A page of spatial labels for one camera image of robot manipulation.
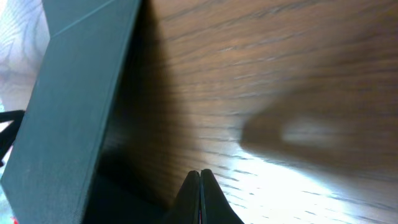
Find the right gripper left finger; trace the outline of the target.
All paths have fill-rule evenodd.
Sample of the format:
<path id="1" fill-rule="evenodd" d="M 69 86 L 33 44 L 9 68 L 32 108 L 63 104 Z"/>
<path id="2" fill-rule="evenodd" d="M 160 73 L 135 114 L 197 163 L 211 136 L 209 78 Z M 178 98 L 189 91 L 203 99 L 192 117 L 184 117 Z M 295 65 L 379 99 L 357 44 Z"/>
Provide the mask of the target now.
<path id="1" fill-rule="evenodd" d="M 165 214 L 161 223 L 167 224 L 199 224 L 200 222 L 200 175 L 197 171 L 190 171 L 178 194 L 174 204 Z"/>

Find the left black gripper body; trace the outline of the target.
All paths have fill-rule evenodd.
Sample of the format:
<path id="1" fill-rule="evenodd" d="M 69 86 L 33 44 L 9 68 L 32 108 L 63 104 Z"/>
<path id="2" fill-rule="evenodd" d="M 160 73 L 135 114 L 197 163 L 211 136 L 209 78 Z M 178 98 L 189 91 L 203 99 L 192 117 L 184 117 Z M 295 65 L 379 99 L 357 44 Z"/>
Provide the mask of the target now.
<path id="1" fill-rule="evenodd" d="M 2 161 L 4 156 L 16 139 L 24 114 L 24 110 L 1 112 L 1 123 L 5 123 L 7 121 L 11 122 L 1 131 L 1 167 L 4 165 Z"/>

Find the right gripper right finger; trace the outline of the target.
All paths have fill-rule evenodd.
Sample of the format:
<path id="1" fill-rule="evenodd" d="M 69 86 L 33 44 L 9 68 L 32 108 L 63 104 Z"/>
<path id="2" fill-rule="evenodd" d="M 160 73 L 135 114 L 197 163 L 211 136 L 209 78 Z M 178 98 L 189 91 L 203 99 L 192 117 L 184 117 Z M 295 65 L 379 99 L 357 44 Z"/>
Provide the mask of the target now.
<path id="1" fill-rule="evenodd" d="M 200 173 L 200 213 L 204 224 L 243 224 L 210 169 Z"/>

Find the black gift box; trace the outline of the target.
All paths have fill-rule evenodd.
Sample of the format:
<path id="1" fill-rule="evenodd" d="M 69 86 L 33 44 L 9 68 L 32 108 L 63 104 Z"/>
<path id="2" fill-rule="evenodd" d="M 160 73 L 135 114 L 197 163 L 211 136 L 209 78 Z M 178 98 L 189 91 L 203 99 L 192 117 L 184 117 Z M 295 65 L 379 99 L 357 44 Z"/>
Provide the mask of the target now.
<path id="1" fill-rule="evenodd" d="M 2 1 L 2 223 L 151 223 L 97 172 L 143 1 Z"/>

